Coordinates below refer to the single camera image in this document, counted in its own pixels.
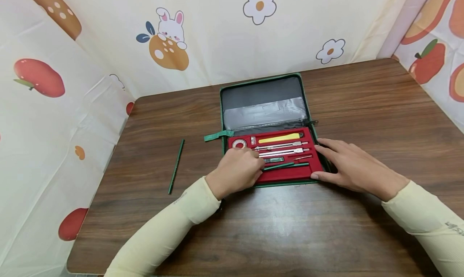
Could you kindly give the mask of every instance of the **right hand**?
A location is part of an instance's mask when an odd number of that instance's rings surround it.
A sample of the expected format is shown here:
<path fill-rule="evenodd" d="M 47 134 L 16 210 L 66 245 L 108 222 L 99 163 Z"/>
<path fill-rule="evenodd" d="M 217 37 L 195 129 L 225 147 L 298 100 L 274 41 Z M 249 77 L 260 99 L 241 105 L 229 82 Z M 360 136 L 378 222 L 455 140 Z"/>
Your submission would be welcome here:
<path fill-rule="evenodd" d="M 233 192 L 253 186 L 262 175 L 264 165 L 265 161 L 259 158 L 257 151 L 249 148 L 231 148 L 205 180 L 219 201 Z"/>
<path fill-rule="evenodd" d="M 355 192 L 369 192 L 382 201 L 391 200 L 409 183 L 409 179 L 354 144 L 324 138 L 318 139 L 318 142 L 329 147 L 316 145 L 315 149 L 337 167 L 338 173 L 316 171 L 311 174 L 312 179 L 330 182 Z"/>

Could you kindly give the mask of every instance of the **red apple print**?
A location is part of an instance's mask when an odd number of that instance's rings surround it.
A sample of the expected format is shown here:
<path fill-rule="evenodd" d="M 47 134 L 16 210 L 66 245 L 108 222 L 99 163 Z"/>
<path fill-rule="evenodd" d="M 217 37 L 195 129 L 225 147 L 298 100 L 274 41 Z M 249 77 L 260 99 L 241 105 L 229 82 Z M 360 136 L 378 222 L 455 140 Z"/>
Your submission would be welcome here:
<path fill-rule="evenodd" d="M 60 75 L 48 64 L 32 58 L 22 58 L 14 64 L 14 72 L 19 77 L 14 81 L 36 89 L 47 97 L 60 97 L 64 94 L 64 84 Z"/>
<path fill-rule="evenodd" d="M 89 209 L 75 209 L 64 218 L 58 228 L 58 237 L 63 241 L 76 240 L 77 233 L 84 222 L 85 214 Z"/>
<path fill-rule="evenodd" d="M 131 113 L 132 108 L 134 108 L 134 102 L 130 102 L 129 104 L 127 104 L 127 106 L 126 106 L 127 115 L 129 115 Z"/>
<path fill-rule="evenodd" d="M 425 47 L 422 54 L 415 54 L 417 60 L 412 63 L 409 73 L 416 82 L 423 85 L 441 70 L 445 64 L 445 51 L 445 45 L 434 39 Z"/>

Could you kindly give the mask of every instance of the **green pencil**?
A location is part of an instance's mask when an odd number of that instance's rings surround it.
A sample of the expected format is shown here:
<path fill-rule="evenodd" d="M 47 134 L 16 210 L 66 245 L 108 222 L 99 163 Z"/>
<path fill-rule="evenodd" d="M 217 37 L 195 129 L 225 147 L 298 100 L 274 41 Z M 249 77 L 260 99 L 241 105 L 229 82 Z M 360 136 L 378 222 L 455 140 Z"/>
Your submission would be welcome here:
<path fill-rule="evenodd" d="M 182 153 L 182 148 L 184 146 L 184 142 L 185 142 L 185 139 L 182 139 L 182 142 L 180 143 L 179 154 L 177 155 L 177 161 L 175 162 L 173 177 L 171 179 L 171 184 L 169 185 L 168 194 L 171 194 L 171 192 L 173 191 L 175 174 L 177 173 L 177 167 L 179 166 L 180 154 Z"/>

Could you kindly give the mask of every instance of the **yellow handle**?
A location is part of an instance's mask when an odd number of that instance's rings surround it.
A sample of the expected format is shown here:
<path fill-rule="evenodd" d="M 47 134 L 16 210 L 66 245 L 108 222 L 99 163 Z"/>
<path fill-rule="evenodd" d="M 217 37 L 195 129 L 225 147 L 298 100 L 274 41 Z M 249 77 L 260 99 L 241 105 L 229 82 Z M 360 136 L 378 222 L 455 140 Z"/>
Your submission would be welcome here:
<path fill-rule="evenodd" d="M 282 141 L 282 140 L 292 140 L 292 139 L 300 139 L 300 134 L 299 133 L 292 133 L 284 136 L 277 136 L 277 137 L 272 137 L 272 138 L 266 138 L 266 139 L 260 139 L 258 140 L 258 143 L 269 143 L 269 142 L 276 142 L 276 141 Z"/>

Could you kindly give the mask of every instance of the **green zipper pull tab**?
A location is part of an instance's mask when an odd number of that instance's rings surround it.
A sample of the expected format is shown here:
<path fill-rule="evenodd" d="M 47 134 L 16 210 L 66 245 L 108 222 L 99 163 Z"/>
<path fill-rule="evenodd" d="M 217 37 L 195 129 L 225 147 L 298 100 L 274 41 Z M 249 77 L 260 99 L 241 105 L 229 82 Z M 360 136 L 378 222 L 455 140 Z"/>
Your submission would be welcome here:
<path fill-rule="evenodd" d="M 232 130 L 222 130 L 221 132 L 218 132 L 218 133 L 206 135 L 203 139 L 205 140 L 205 142 L 207 142 L 207 141 L 211 141 L 214 139 L 218 139 L 219 137 L 223 137 L 223 136 L 232 137 L 233 134 L 234 134 L 234 131 Z"/>

